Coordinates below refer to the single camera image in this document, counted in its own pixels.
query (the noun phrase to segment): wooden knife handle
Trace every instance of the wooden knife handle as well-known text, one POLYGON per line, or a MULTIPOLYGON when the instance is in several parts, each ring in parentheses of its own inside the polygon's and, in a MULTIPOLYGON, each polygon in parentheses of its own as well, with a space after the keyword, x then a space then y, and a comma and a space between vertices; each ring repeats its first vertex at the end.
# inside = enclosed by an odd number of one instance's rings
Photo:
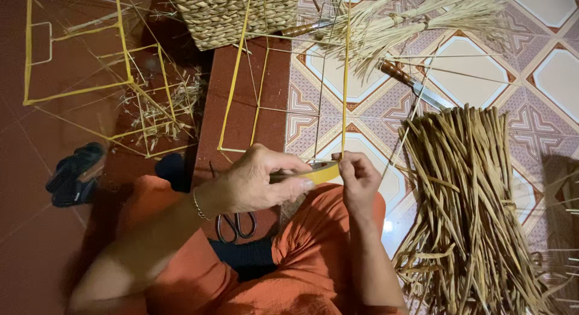
POLYGON ((287 28, 281 31, 284 37, 297 37, 317 29, 317 23, 298 25, 297 27, 287 28))
POLYGON ((395 78, 396 80, 402 82, 403 84, 407 84, 412 87, 414 79, 412 79, 406 72, 402 71, 401 69, 397 68, 396 65, 384 61, 380 66, 380 71, 388 74, 389 76, 395 78))

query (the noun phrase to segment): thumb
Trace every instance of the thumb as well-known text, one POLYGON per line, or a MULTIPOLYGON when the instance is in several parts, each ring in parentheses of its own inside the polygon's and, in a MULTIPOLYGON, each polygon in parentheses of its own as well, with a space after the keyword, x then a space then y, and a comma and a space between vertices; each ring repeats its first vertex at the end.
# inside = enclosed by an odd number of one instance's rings
POLYGON ((354 169, 354 165, 347 160, 342 160, 338 165, 338 169, 340 170, 340 175, 344 180, 344 185, 357 185, 358 181, 356 179, 356 170, 354 169))
POLYGON ((275 184, 270 184, 267 189, 267 200, 270 205, 281 204, 287 200, 295 201, 302 193, 315 187, 309 178, 293 176, 275 184))

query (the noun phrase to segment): woven basket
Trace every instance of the woven basket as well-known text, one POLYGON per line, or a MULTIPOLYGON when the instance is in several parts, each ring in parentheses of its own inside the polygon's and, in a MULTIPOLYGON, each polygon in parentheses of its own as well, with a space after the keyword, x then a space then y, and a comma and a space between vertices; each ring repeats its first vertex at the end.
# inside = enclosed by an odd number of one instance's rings
MULTIPOLYGON (((251 0, 247 31, 271 33, 293 26, 298 0, 251 0)), ((200 50, 239 43, 247 0, 175 0, 200 50)))

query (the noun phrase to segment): knife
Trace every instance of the knife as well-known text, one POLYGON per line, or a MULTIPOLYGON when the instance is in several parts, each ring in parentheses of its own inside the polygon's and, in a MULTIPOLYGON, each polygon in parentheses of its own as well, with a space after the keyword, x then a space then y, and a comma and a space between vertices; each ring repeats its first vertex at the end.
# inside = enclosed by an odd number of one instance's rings
POLYGON ((283 37, 297 37, 303 35, 304 33, 327 27, 332 24, 334 24, 333 20, 320 20, 316 23, 298 25, 297 27, 284 29, 281 31, 281 35, 283 37))
POLYGON ((422 91, 421 99, 440 111, 445 108, 456 107, 454 104, 443 99, 438 94, 433 93, 430 89, 424 87, 422 83, 416 81, 415 79, 412 79, 412 77, 409 76, 406 72, 402 71, 401 69, 396 67, 396 65, 388 61, 384 61, 380 65, 380 71, 388 74, 389 76, 395 78, 396 80, 412 88, 412 91, 414 91, 414 93, 417 96, 420 96, 420 92, 422 91))

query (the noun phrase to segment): tape roll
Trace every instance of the tape roll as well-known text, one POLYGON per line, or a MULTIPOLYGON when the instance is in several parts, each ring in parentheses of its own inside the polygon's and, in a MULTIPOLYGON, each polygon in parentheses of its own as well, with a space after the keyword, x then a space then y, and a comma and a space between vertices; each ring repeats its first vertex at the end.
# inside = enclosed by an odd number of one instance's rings
POLYGON ((281 182, 289 177, 305 177, 311 179, 315 185, 326 183, 332 179, 340 176, 340 171, 337 168, 337 162, 322 162, 310 164, 312 171, 303 172, 295 175, 271 174, 269 176, 270 183, 281 182))

